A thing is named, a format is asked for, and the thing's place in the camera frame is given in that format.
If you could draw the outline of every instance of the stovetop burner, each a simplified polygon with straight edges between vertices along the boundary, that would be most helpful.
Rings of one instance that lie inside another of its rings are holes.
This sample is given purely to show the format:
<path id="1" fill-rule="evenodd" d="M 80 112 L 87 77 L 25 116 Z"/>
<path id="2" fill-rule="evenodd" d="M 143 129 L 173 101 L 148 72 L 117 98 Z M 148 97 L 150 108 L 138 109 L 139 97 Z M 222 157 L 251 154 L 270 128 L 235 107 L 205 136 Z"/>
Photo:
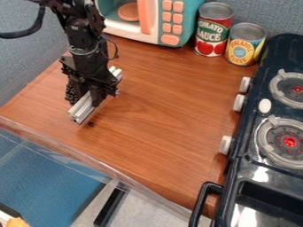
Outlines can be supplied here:
<path id="1" fill-rule="evenodd" d="M 280 69 L 269 88 L 274 99 L 292 108 L 303 109 L 303 74 L 285 73 Z"/>
<path id="2" fill-rule="evenodd" d="M 260 153 L 275 164 L 303 169 L 303 123 L 271 115 L 256 130 Z"/>

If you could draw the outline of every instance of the black handle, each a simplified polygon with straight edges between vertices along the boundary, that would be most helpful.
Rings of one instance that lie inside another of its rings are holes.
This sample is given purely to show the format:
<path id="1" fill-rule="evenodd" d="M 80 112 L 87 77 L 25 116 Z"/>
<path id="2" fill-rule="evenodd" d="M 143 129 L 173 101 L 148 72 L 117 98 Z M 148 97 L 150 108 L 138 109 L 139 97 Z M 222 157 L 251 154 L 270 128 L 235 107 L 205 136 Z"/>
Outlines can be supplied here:
<path id="1" fill-rule="evenodd" d="M 22 217 L 21 214 L 19 214 L 16 210 L 9 208 L 5 204 L 2 204 L 2 203 L 0 203 L 0 211 L 4 212 L 7 215 L 12 216 L 12 217 Z"/>
<path id="2" fill-rule="evenodd" d="M 95 227 L 105 227 L 108 225 L 122 202 L 123 197 L 127 195 L 128 190 L 129 188 L 125 184 L 118 184 L 94 221 Z"/>
<path id="3" fill-rule="evenodd" d="M 206 204 L 206 199 L 209 194 L 221 195 L 223 192 L 223 187 L 221 185 L 215 184 L 213 182 L 205 182 L 198 194 L 196 205 L 190 216 L 189 227 L 198 227 L 198 221 L 201 217 L 201 213 Z"/>

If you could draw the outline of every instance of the gray wall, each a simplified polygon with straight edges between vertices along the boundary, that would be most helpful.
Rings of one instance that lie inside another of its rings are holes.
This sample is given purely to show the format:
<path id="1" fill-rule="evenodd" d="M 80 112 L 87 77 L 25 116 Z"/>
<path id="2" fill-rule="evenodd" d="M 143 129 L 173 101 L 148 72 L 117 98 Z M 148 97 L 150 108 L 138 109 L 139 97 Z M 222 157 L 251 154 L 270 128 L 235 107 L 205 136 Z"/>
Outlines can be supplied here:
<path id="1" fill-rule="evenodd" d="M 0 32 L 29 28 L 38 5 L 24 0 L 0 0 Z M 0 39 L 0 106 L 17 94 L 66 50 L 66 36 L 48 9 L 37 33 Z"/>
<path id="2" fill-rule="evenodd" d="M 230 5 L 236 14 L 236 23 L 252 22 L 263 26 L 268 36 L 281 33 L 303 35 L 302 0 L 220 0 Z"/>

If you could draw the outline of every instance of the red can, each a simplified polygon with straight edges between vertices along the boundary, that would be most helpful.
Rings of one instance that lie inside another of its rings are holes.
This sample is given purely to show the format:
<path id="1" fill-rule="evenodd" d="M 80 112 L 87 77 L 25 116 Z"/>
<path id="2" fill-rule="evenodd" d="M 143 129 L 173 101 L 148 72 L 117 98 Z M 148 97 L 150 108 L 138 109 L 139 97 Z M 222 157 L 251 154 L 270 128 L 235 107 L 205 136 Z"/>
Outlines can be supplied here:
<path id="1" fill-rule="evenodd" d="M 233 10 L 227 4 L 202 4 L 199 8 L 195 51 L 207 57 L 224 54 L 233 19 Z"/>

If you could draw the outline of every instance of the stove knob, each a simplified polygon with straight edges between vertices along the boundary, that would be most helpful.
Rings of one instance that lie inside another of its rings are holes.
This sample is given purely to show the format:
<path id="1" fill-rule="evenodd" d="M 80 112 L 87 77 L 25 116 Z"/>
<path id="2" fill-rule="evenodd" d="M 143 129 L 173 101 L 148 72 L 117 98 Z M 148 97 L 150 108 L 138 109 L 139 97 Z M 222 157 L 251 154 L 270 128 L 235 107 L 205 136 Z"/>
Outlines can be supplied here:
<path id="1" fill-rule="evenodd" d="M 241 84 L 240 84 L 240 92 L 246 93 L 249 89 L 250 83 L 251 83 L 252 78 L 250 77 L 243 77 Z"/>
<path id="2" fill-rule="evenodd" d="M 234 102 L 234 106 L 232 107 L 232 109 L 234 111 L 241 112 L 241 110 L 243 108 L 243 105 L 244 105 L 244 102 L 245 102 L 245 96 L 244 95 L 237 95 L 236 99 L 235 99 L 235 102 Z"/>
<path id="3" fill-rule="evenodd" d="M 232 137 L 223 136 L 221 144 L 220 144 L 220 148 L 219 148 L 220 153 L 225 154 L 225 155 L 227 155 L 229 153 L 231 140 L 232 140 Z"/>
<path id="4" fill-rule="evenodd" d="M 267 98 L 262 99 L 259 103 L 258 108 L 262 114 L 268 114 L 271 110 L 271 101 Z"/>

